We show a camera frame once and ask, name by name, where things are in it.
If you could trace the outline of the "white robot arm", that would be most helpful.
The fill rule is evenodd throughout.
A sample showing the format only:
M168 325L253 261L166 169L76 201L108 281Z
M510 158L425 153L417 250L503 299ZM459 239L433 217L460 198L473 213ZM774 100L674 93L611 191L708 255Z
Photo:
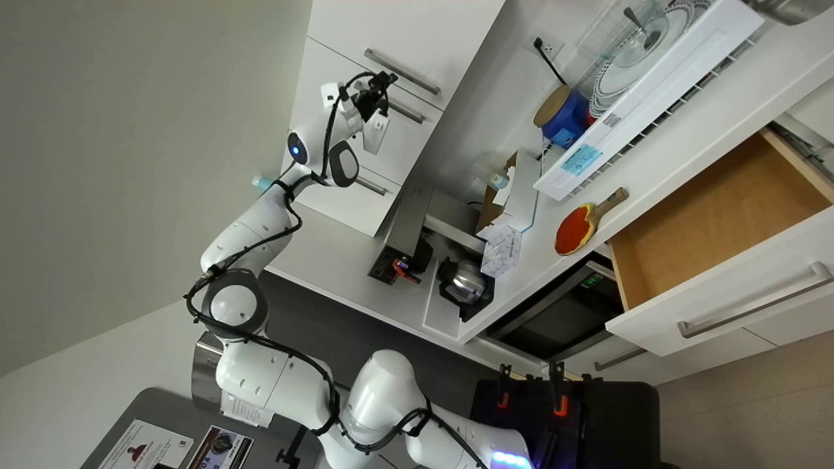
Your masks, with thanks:
M362 70L321 88L317 115L285 134L285 169L203 250L185 307L222 342L222 409L255 427L276 418L296 423L317 437L331 469L366 469L390 441L400 441L420 469L532 469L520 433L433 405L404 355L373 351L351 388L339 392L326 363L266 336L257 277L301 229L293 198L309 185L357 183L348 142L358 139L366 152L383 144L394 80L386 70Z

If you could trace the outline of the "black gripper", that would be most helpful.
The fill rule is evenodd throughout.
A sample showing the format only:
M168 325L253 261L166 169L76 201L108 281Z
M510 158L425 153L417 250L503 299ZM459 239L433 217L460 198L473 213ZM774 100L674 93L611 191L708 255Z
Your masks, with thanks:
M374 74L366 86L353 96L353 109L362 119L369 119L374 112L388 118L390 102L388 102L388 86L396 83L396 74Z

